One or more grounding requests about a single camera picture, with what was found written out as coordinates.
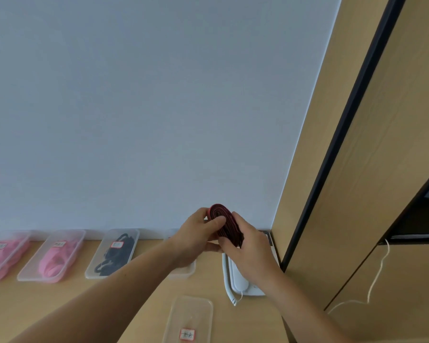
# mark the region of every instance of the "pink fabric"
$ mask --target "pink fabric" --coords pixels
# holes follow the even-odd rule
[[[57,276],[65,264],[67,264],[70,255],[75,250],[80,240],[67,241],[63,247],[51,247],[40,260],[39,273],[44,278],[52,278]],[[75,256],[72,257],[70,263],[67,265],[69,268],[75,260]],[[49,280],[48,282],[58,282],[60,278]]]
[[[3,264],[3,262],[10,256],[13,251],[16,250],[16,248],[19,246],[19,244],[22,242],[22,240],[3,240],[0,241],[0,243],[6,243],[6,247],[3,249],[0,249],[0,265]],[[16,252],[13,254],[13,256],[4,264],[0,269],[0,279],[2,279],[8,272],[8,269],[18,262],[18,260],[21,258],[23,253],[29,248],[29,241],[26,241]]]

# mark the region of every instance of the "white label with red border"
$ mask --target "white label with red border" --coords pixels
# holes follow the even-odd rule
[[[0,242],[0,249],[5,248],[6,246],[8,246],[8,243]]]
[[[67,241],[57,241],[57,242],[54,242],[53,247],[54,248],[62,248],[63,246],[65,246],[66,243],[67,243]]]
[[[110,248],[121,249],[124,245],[124,242],[115,241],[110,245]]]
[[[191,330],[188,328],[182,328],[180,331],[180,339],[183,341],[195,340],[195,330]]]

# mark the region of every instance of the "empty plastic container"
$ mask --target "empty plastic container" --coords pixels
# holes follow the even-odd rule
[[[74,263],[85,230],[57,230],[51,233],[17,275],[21,282],[59,282]]]
[[[179,296],[173,302],[162,343],[211,340],[213,303],[198,297]]]
[[[6,230],[0,232],[0,280],[29,248],[30,231]]]
[[[177,231],[178,231],[178,229],[168,229],[168,230],[165,230],[164,231],[164,240],[169,239],[170,237],[172,237]],[[196,260],[194,260],[194,262],[191,263],[189,266],[176,268],[176,269],[174,269],[173,271],[170,272],[170,274],[168,275],[168,278],[169,279],[185,279],[185,278],[189,278],[195,272],[195,265],[196,265]]]
[[[105,278],[126,265],[132,259],[139,236],[137,229],[107,231],[84,273],[86,278]]]

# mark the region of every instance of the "wooden surface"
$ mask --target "wooden surface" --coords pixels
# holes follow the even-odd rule
[[[139,241],[134,255],[160,242]],[[32,244],[23,259],[0,282],[0,342],[7,342],[98,281],[84,277],[84,271],[99,244],[98,241],[87,241],[72,269],[59,283],[17,282],[18,272],[37,250],[40,242]],[[212,301],[213,343],[287,342],[281,316],[267,298],[243,298],[237,307],[232,305],[225,293],[219,253],[200,255],[194,275],[187,280],[166,279],[132,320],[120,342],[161,342],[172,302],[180,294]]]
[[[342,0],[273,222],[284,257],[388,0]]]
[[[406,0],[287,272],[325,308],[429,178],[429,0]]]
[[[386,246],[378,246],[329,309],[366,301]],[[384,260],[370,305],[348,303],[330,316],[357,341],[429,341],[429,245],[396,245]]]

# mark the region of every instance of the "dark red roll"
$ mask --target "dark red roll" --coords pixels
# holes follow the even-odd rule
[[[211,206],[208,210],[208,219],[213,220],[220,216],[225,217],[225,225],[217,232],[217,235],[227,237],[235,247],[241,248],[244,237],[232,213],[222,204],[217,203]]]

